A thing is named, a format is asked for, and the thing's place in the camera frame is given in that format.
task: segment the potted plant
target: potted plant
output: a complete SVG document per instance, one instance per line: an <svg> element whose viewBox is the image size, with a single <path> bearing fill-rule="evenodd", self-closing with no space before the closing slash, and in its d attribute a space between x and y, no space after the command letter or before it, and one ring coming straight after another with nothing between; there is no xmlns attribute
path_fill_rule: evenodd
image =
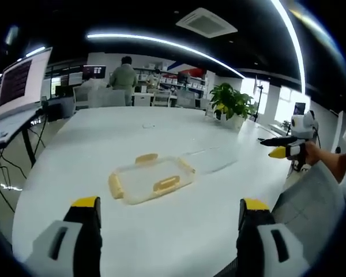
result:
<svg viewBox="0 0 346 277"><path fill-rule="evenodd" d="M291 126L291 123L290 123L290 121L288 121L288 120L284 120L283 121L283 123L282 123L282 128L284 129L284 130L288 130L288 128Z"/></svg>
<svg viewBox="0 0 346 277"><path fill-rule="evenodd" d="M217 118L235 130L240 130L248 114L255 112L251 104L252 97L240 93L227 83L216 85L210 93L213 95L211 103Z"/></svg>

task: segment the green jacket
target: green jacket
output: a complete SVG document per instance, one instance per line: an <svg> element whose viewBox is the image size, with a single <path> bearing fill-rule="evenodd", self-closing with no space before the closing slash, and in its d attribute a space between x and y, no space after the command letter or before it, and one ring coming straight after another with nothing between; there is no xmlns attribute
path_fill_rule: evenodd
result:
<svg viewBox="0 0 346 277"><path fill-rule="evenodd" d="M126 92L133 92L137 85L137 75L131 65L125 63L118 67L109 79L110 86L113 89L125 89Z"/></svg>

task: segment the person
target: person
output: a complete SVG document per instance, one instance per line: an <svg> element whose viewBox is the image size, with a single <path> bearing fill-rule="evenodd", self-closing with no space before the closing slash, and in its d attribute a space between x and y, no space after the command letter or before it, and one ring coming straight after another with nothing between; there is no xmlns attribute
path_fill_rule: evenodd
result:
<svg viewBox="0 0 346 277"><path fill-rule="evenodd" d="M148 89L159 88L160 70L155 69L147 78Z"/></svg>
<svg viewBox="0 0 346 277"><path fill-rule="evenodd" d="M346 142L346 131L343 135L343 139ZM312 141L307 141L305 146L306 163L313 166L321 160L333 174L337 182L340 183L340 188L346 199L346 153L337 154L320 149Z"/></svg>
<svg viewBox="0 0 346 277"><path fill-rule="evenodd" d="M109 80L109 85L112 86L113 89L125 90L126 106L131 106L132 93L134 87L137 85L137 75L131 64L131 57L123 57L122 65L113 72Z"/></svg>

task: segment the white table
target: white table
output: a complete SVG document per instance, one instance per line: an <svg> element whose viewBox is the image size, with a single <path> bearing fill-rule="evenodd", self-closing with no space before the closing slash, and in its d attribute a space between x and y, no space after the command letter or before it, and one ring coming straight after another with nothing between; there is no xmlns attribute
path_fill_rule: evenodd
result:
<svg viewBox="0 0 346 277"><path fill-rule="evenodd" d="M272 159L258 137L273 135L246 121L239 134L200 110L110 107L80 110L43 151L20 195L13 252L24 261L32 242L63 219L81 197L101 197L102 276L213 276L236 257L239 203L258 198L273 208L290 161ZM137 156L224 145L238 162L140 205L114 200L108 176Z"/></svg>

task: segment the white wall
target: white wall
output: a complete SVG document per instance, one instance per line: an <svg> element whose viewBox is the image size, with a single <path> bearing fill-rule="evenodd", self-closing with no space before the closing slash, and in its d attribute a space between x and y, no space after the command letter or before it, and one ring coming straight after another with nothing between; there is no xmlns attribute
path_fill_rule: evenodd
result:
<svg viewBox="0 0 346 277"><path fill-rule="evenodd" d="M264 114L259 114L257 122L261 125L267 126L268 124L275 123L275 116L278 106L280 87L269 85L268 99L265 106Z"/></svg>
<svg viewBox="0 0 346 277"><path fill-rule="evenodd" d="M337 129L337 116L316 102L310 102L310 109L314 111L315 118L319 122L319 138L321 148L330 151L332 149L334 134Z"/></svg>
<svg viewBox="0 0 346 277"><path fill-rule="evenodd" d="M206 91L204 91L204 95L202 96L205 99L211 99L210 91L213 90L214 86L216 85L216 78L217 76L215 75L214 72L207 71L206 72L206 82L205 85L207 87Z"/></svg>
<svg viewBox="0 0 346 277"><path fill-rule="evenodd" d="M215 85L220 85L222 83L229 83L234 89L239 91L241 89L242 79L216 76Z"/></svg>
<svg viewBox="0 0 346 277"><path fill-rule="evenodd" d="M125 56L130 56L132 58L132 66L135 68L142 68L148 63L156 62L166 62L172 65L175 61L170 61L168 59L162 59L157 57L150 57L144 55L134 55L134 54L115 54L115 53L104 53L96 52L89 53L87 57L88 65L106 65L105 82L109 82L110 73L112 73L118 66L121 65L121 59Z"/></svg>

